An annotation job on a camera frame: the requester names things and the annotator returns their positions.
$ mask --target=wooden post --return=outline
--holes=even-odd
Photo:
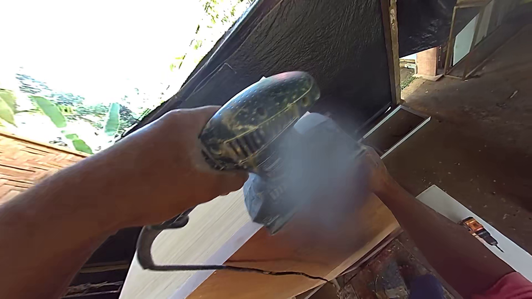
[[[399,37],[397,29],[396,0],[381,0],[380,8],[383,16],[384,39],[388,56],[390,88],[393,105],[401,104],[401,74],[399,69]]]
[[[454,18],[455,17],[456,17],[456,6],[453,8],[453,17],[451,18],[451,29],[449,30],[449,39],[447,41],[447,53],[445,53],[445,65],[443,67],[444,76],[447,75],[447,72],[449,70],[451,51],[454,47],[453,30],[454,30]]]

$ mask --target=wooden board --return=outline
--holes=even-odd
[[[167,231],[154,243],[159,263],[204,263],[250,222],[241,190],[198,206],[183,229]],[[227,264],[272,271],[303,271],[336,277],[398,227],[374,195],[316,200],[270,236],[262,228]],[[179,298],[174,292],[194,272],[154,272],[133,262],[121,298]],[[216,271],[189,298],[289,298],[320,284],[299,276]]]
[[[398,227],[374,195],[360,203],[334,201],[314,203],[274,236],[259,230],[227,264],[333,279]],[[323,221],[318,220],[324,211]],[[216,271],[188,298],[290,298],[321,283],[300,276]]]

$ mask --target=white board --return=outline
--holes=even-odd
[[[458,223],[467,217],[475,218],[498,241],[499,247],[504,252],[501,252],[497,247],[488,245],[485,242],[483,242],[483,244],[501,260],[505,261],[515,269],[515,271],[521,273],[528,280],[532,281],[532,256],[523,248],[519,247],[519,245],[500,233],[488,222],[471,212],[449,194],[445,193],[445,191],[438,188],[438,186],[430,186],[418,195],[417,199],[455,223]]]

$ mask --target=wooden beam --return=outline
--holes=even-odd
[[[396,0],[381,0],[380,8],[383,19],[384,39],[388,57],[392,103],[399,105],[401,101],[401,73],[399,68],[399,37],[397,29]]]

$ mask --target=concrete floor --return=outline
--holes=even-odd
[[[411,83],[406,104],[432,120],[386,159],[392,176],[412,194],[436,184],[528,252],[531,48],[529,26],[497,52],[478,78]]]

